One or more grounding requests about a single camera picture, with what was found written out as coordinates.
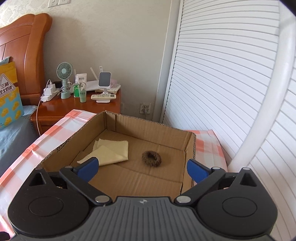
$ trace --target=green bottle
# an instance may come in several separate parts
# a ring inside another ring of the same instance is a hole
[[[79,89],[78,89],[78,84],[74,84],[74,97],[79,98]]]

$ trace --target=white cable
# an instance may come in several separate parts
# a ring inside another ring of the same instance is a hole
[[[68,90],[70,90],[70,88],[73,87],[73,86],[74,86],[74,84],[72,84],[72,83],[71,83],[71,85],[63,85],[63,86],[61,87],[61,91],[68,91]]]
[[[47,81],[47,83],[46,83],[45,89],[43,90],[43,94],[42,94],[41,97],[40,97],[40,100],[39,100],[39,103],[38,103],[38,106],[37,106],[37,111],[36,111],[36,124],[37,124],[37,129],[38,129],[39,136],[41,136],[41,134],[40,134],[40,131],[39,131],[38,119],[37,119],[37,116],[38,116],[38,108],[39,108],[39,105],[40,105],[40,102],[41,102],[41,98],[42,98],[42,96],[44,95],[44,92],[45,92],[45,90],[46,90],[46,88],[47,88],[47,85],[48,85],[48,82],[49,82],[49,81],[51,81],[51,80],[49,79],[49,80]]]

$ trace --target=wooden bed headboard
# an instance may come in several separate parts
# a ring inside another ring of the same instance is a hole
[[[45,88],[43,42],[51,24],[46,13],[27,14],[0,28],[0,60],[15,62],[23,105],[38,105]]]

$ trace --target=white plug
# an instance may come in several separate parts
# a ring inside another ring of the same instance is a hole
[[[53,89],[50,87],[50,88],[45,88],[44,89],[44,95],[53,95]]]

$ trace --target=power strip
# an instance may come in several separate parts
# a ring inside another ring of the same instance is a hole
[[[43,95],[41,97],[42,102],[50,101],[53,97],[55,97],[60,91],[60,88],[56,89],[56,91],[52,95]]]

